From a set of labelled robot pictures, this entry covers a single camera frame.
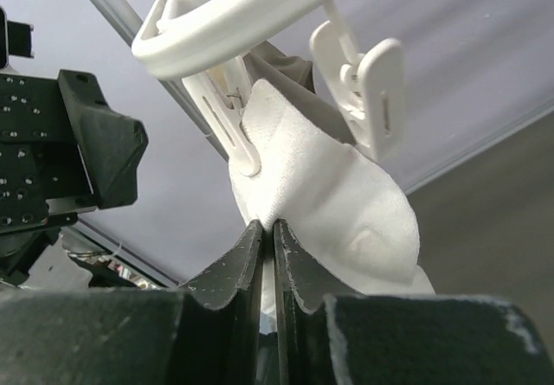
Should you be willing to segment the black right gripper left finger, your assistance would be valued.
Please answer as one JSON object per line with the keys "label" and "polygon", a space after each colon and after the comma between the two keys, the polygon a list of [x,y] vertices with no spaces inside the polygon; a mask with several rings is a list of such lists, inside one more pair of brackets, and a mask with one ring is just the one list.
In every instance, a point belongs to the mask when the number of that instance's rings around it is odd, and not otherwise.
{"label": "black right gripper left finger", "polygon": [[4,384],[252,384],[264,231],[176,289],[1,296]]}

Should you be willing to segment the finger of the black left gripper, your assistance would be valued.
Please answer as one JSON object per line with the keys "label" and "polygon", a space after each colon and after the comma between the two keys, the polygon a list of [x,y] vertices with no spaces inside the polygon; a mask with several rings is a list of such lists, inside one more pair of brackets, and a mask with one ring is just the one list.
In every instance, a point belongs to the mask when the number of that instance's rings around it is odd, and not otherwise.
{"label": "finger of the black left gripper", "polygon": [[97,207],[134,204],[149,143],[143,123],[112,110],[93,74],[62,69],[58,86]]}

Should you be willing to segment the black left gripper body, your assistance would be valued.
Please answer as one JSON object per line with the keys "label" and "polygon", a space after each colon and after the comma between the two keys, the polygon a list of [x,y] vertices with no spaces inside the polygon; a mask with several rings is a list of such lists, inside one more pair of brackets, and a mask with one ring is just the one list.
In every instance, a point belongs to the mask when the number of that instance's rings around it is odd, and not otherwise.
{"label": "black left gripper body", "polygon": [[56,80],[1,75],[1,232],[70,226],[87,176]]}

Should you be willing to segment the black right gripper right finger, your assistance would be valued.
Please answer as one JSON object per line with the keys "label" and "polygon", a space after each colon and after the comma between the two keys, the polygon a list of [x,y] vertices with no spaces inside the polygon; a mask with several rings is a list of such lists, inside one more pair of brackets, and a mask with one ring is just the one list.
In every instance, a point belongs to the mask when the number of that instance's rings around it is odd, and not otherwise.
{"label": "black right gripper right finger", "polygon": [[490,296],[363,295],[274,224],[284,384],[550,384],[533,322]]}

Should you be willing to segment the white hanger clip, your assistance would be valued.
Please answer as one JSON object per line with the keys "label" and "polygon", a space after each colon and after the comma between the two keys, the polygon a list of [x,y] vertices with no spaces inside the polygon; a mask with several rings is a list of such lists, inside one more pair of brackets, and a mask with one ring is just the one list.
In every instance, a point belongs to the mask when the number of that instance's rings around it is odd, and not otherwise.
{"label": "white hanger clip", "polygon": [[244,176],[254,176],[261,167],[259,154],[242,129],[253,83],[240,55],[214,69],[225,80],[224,87],[212,79],[209,70],[184,78],[182,83],[228,155],[229,164]]}
{"label": "white hanger clip", "polygon": [[386,38],[361,53],[337,5],[324,3],[327,21],[310,37],[313,61],[359,151],[375,162],[401,142],[406,124],[404,52]]}

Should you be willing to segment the white sock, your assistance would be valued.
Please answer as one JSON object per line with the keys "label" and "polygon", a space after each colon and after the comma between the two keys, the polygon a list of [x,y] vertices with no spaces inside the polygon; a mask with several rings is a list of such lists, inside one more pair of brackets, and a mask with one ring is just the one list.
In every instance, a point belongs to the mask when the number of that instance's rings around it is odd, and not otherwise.
{"label": "white sock", "polygon": [[431,294],[418,265],[419,229],[400,187],[379,165],[329,136],[266,80],[242,117],[257,149],[252,177],[229,166],[245,222],[277,219],[326,270],[364,294]]}

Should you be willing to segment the white clip sock hanger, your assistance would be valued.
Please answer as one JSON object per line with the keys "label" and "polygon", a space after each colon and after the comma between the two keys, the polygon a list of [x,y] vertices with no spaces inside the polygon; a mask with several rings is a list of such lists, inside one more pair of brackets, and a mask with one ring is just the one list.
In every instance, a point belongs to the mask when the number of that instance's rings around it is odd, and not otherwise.
{"label": "white clip sock hanger", "polygon": [[205,0],[177,15],[181,0],[157,0],[132,54],[160,80],[186,78],[240,55],[327,0]]}

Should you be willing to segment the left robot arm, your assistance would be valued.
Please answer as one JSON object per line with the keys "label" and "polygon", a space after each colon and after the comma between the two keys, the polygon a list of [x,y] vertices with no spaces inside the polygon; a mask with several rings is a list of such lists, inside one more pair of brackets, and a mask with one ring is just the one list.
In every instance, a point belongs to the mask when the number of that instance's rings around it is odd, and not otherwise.
{"label": "left robot arm", "polygon": [[1,279],[18,286],[80,213],[138,199],[143,123],[115,112],[93,74],[1,76]]}

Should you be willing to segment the beige sock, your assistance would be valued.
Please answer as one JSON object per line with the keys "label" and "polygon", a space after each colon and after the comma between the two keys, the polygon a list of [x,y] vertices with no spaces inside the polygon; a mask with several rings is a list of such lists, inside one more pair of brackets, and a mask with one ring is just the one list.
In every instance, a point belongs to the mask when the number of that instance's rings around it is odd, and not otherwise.
{"label": "beige sock", "polygon": [[252,81],[267,80],[321,131],[343,144],[355,144],[338,109],[316,94],[311,61],[285,55],[263,42],[244,56],[244,62]]}

